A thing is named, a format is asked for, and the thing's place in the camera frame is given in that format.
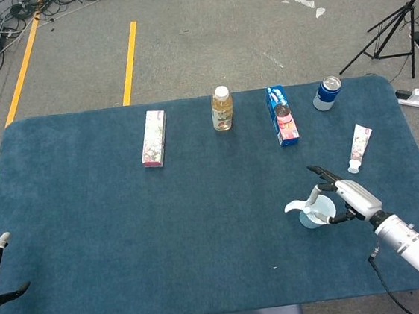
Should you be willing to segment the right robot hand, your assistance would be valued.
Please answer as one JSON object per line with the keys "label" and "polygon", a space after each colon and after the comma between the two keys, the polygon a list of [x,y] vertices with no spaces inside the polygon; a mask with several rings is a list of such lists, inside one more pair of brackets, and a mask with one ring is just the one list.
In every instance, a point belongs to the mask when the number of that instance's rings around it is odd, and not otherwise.
{"label": "right robot hand", "polygon": [[[378,211],[382,210],[382,202],[357,182],[343,179],[320,166],[307,166],[311,172],[317,174],[325,183],[318,183],[311,192],[306,206],[309,215],[322,221],[324,224],[339,224],[355,218],[369,221]],[[324,215],[320,210],[315,211],[314,203],[322,192],[334,192],[345,203],[345,213],[336,216]]]}

